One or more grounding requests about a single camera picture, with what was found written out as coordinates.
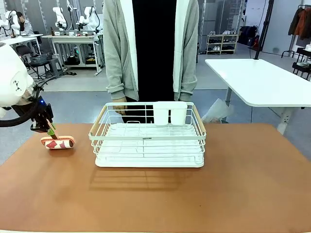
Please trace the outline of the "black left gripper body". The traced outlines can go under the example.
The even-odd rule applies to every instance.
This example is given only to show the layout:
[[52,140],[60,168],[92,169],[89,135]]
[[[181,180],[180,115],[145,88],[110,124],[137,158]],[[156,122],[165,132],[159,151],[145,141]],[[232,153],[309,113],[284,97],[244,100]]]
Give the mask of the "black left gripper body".
[[53,122],[52,119],[53,112],[51,105],[46,104],[44,100],[39,100],[35,114],[31,118],[33,123],[30,126],[30,130],[37,133],[47,133],[48,129],[53,130],[53,127],[51,125],[51,123]]

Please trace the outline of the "person's right hand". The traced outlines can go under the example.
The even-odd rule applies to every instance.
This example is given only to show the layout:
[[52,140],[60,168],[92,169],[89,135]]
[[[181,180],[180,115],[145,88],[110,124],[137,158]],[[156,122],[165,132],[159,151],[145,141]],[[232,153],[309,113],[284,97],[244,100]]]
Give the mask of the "person's right hand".
[[115,112],[122,115],[122,116],[125,116],[127,106],[126,105],[117,105],[117,103],[127,103],[126,97],[123,97],[123,98],[117,99],[117,100],[112,100],[112,102],[114,103],[113,109],[115,110]]

